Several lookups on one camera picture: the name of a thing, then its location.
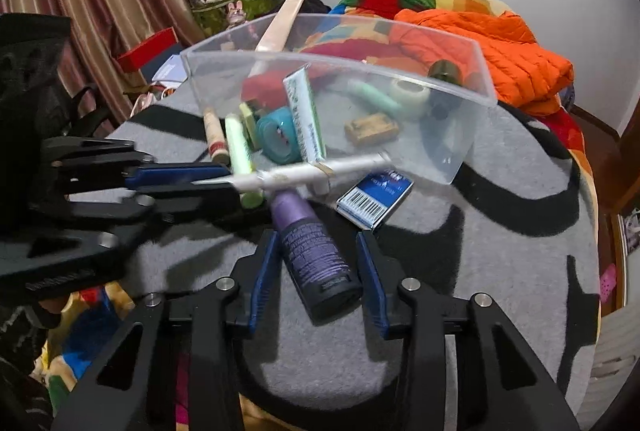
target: orange jacket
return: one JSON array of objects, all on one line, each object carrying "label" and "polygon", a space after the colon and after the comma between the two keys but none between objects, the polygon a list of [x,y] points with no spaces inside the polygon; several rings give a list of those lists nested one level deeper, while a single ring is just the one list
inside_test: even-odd
[{"label": "orange jacket", "polygon": [[[498,98],[530,115],[548,116],[558,111],[560,101],[556,94],[574,80],[571,61],[538,45],[524,20],[513,12],[496,17],[439,8],[423,12],[405,9],[396,14],[395,20],[475,39],[480,43]],[[430,43],[428,36],[408,36],[406,30],[398,28],[391,30],[390,42],[400,43],[404,51],[428,66],[443,58],[460,63],[446,53],[446,47]],[[463,74],[469,71],[461,69]]]}]

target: marker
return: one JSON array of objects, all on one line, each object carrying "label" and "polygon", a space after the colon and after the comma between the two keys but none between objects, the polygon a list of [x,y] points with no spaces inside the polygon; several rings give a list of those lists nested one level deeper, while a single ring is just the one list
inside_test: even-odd
[{"label": "marker", "polygon": [[203,120],[211,161],[228,166],[230,163],[229,151],[226,146],[225,135],[222,133],[222,126],[220,126],[220,119],[212,108],[207,108],[204,110]]},{"label": "marker", "polygon": [[[231,148],[233,167],[233,148]],[[274,167],[268,171],[257,171],[250,174],[233,174],[224,178],[197,180],[194,184],[231,184],[238,192],[246,193],[256,190],[279,191],[297,186],[328,182],[330,178],[350,173],[371,173],[392,169],[394,163],[386,153],[349,156],[324,160],[324,162],[303,162],[288,166]]]},{"label": "marker", "polygon": [[[226,140],[229,144],[231,157],[231,171],[234,177],[242,180],[242,177],[254,175],[254,163],[251,161],[249,143],[244,138],[242,122],[235,114],[225,117]],[[264,196],[260,187],[244,189],[241,191],[240,204],[245,209],[254,209],[262,204]]]}]

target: teal tape roll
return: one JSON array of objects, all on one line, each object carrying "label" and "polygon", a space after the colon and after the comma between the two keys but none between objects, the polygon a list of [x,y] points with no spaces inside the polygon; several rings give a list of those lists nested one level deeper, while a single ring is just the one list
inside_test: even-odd
[{"label": "teal tape roll", "polygon": [[255,131],[262,145],[262,153],[276,164],[292,164],[302,160],[296,128],[287,106],[261,118]]}]

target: masking tape roll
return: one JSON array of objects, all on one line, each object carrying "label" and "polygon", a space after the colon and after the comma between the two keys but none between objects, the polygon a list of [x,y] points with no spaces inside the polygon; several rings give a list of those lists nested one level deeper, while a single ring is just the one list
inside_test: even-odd
[{"label": "masking tape roll", "polygon": [[426,114],[431,88],[410,81],[394,79],[389,88],[389,96],[402,106],[402,117],[416,121]]},{"label": "masking tape roll", "polygon": [[287,106],[261,118],[256,124],[256,135],[262,146],[262,154],[276,164],[292,164],[302,160],[296,127]]}]

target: black chair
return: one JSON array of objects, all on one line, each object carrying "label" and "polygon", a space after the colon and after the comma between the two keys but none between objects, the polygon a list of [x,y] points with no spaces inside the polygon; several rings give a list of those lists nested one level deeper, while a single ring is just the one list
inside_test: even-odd
[{"label": "black chair", "polygon": [[[71,20],[63,16],[0,16],[0,108],[6,115],[10,106],[19,124],[33,122],[41,139],[91,137],[106,120],[116,126],[96,85],[70,97],[60,82],[58,65],[70,34]],[[87,92],[96,108],[80,118],[78,107]]]}]

